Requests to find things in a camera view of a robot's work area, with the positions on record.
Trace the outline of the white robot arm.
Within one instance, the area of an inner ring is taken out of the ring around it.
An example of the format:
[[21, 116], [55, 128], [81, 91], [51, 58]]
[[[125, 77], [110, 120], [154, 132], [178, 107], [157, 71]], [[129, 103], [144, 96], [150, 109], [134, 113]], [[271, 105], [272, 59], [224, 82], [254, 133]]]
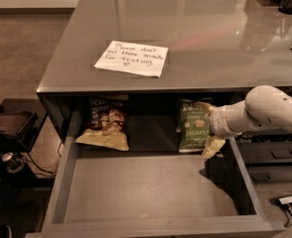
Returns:
[[202, 153], [204, 159], [213, 157], [226, 139], [245, 132], [281, 129], [292, 134], [292, 97], [276, 87], [260, 85], [235, 104], [210, 105], [208, 117], [210, 133]]

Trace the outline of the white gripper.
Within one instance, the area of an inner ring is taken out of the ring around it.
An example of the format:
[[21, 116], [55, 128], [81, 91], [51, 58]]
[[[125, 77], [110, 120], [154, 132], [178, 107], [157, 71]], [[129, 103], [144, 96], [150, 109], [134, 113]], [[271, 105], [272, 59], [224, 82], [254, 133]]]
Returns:
[[245, 106], [243, 103], [235, 103], [215, 108], [210, 103], [202, 101], [198, 101], [197, 105], [206, 113], [211, 112], [210, 125], [215, 136], [207, 137], [202, 153], [205, 159], [210, 159], [223, 147], [225, 139], [242, 134]]

